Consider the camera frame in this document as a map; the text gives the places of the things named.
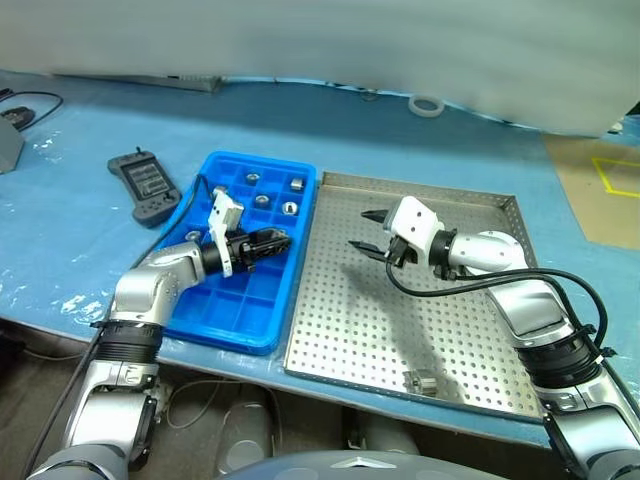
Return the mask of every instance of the blue plastic tray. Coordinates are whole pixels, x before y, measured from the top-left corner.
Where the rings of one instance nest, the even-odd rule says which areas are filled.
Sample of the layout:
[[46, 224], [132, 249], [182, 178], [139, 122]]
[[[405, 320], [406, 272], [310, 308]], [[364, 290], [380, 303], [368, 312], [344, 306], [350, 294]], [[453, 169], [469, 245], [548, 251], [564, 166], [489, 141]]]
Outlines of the blue plastic tray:
[[[209, 155], [200, 173], [211, 188], [224, 185], [231, 197], [244, 205], [240, 226], [245, 231], [269, 226], [282, 228], [292, 243], [286, 253], [258, 261], [252, 274], [234, 274], [229, 278], [210, 275], [203, 284], [185, 291], [167, 334], [256, 355], [270, 353], [278, 345], [289, 297], [304, 261], [316, 191], [315, 168], [304, 163], [215, 152]], [[247, 184], [248, 173], [260, 175], [255, 186]], [[303, 179], [302, 192], [291, 190], [293, 178]], [[270, 198], [268, 209], [255, 208], [254, 199], [260, 194]], [[191, 190], [183, 196], [168, 225], [184, 209], [190, 196]], [[298, 215], [282, 214], [282, 204], [288, 201], [298, 204]], [[184, 242], [191, 230], [201, 231], [203, 241], [211, 241], [207, 225], [210, 210], [211, 202], [201, 185], [189, 213], [161, 246]]]

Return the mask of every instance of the white backdrop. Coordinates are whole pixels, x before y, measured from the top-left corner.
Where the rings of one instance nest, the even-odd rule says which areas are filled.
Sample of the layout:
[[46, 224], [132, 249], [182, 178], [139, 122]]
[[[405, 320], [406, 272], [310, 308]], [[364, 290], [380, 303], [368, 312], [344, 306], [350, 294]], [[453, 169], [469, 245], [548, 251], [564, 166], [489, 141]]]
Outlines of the white backdrop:
[[311, 78], [598, 135], [640, 98], [640, 1], [0, 0], [0, 68]]

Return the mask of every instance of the perforated metal tray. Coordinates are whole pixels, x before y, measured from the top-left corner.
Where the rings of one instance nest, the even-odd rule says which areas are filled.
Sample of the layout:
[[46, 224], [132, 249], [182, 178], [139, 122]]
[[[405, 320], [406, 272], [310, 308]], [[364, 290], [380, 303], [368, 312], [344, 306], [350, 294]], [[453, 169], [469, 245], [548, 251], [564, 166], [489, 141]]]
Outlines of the perforated metal tray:
[[[499, 230], [535, 257], [516, 199], [409, 183], [326, 173], [319, 188], [307, 256], [291, 327], [285, 369], [293, 375], [528, 417], [540, 415], [529, 379], [483, 292], [418, 299], [397, 291], [384, 265], [358, 253], [349, 240], [384, 249], [389, 237], [360, 217], [414, 195], [447, 228]], [[398, 271], [415, 289], [454, 286], [413, 265]], [[437, 396], [409, 393], [405, 372], [428, 369]]]

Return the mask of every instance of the yellow tape line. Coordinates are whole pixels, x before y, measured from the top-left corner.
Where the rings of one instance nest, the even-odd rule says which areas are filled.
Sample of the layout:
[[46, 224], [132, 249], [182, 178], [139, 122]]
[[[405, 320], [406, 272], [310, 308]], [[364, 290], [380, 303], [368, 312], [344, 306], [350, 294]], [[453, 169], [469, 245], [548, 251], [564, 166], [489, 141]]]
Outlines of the yellow tape line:
[[607, 174], [604, 173], [604, 170], [602, 170], [602, 166], [600, 165], [601, 163], [612, 163], [614, 165], [622, 165], [625, 167], [640, 168], [640, 163], [625, 162], [624, 160], [611, 160], [609, 158], [595, 158], [595, 157], [593, 157], [591, 161], [593, 162], [593, 166], [595, 167], [596, 172], [598, 172], [598, 175], [600, 176], [600, 180], [602, 180], [605, 191], [607, 193], [610, 193], [611, 195], [620, 195], [622, 197], [640, 198], [640, 192], [627, 192], [626, 190], [616, 190], [615, 188], [613, 188], [613, 186], [611, 185], [611, 182], [607, 178]]

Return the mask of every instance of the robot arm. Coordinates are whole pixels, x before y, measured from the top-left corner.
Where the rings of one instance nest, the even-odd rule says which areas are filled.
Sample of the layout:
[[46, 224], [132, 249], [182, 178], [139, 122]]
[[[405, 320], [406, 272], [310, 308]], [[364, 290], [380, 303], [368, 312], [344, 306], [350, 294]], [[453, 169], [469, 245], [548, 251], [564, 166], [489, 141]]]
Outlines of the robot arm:
[[[389, 272], [392, 265], [402, 267], [407, 261], [434, 266], [443, 279], [454, 279], [460, 269], [480, 276], [528, 268], [522, 246], [513, 237], [494, 231], [474, 235], [447, 231], [437, 215], [414, 197], [402, 198], [389, 211], [363, 216], [383, 223], [392, 236], [389, 249], [382, 252], [370, 244], [351, 243], [387, 263]], [[552, 444], [567, 466], [580, 478], [638, 478], [637, 405], [591, 343], [589, 331], [576, 328], [558, 294], [543, 280], [492, 286], [488, 294], [546, 411], [544, 425]]]
[[209, 221], [215, 243], [158, 250], [122, 276], [67, 423], [64, 449], [29, 479], [125, 480], [129, 469], [146, 463], [157, 403], [149, 393], [158, 376], [156, 355], [180, 295], [207, 274], [251, 272], [255, 261], [291, 243], [273, 228], [235, 232], [241, 214], [241, 205], [217, 192]]

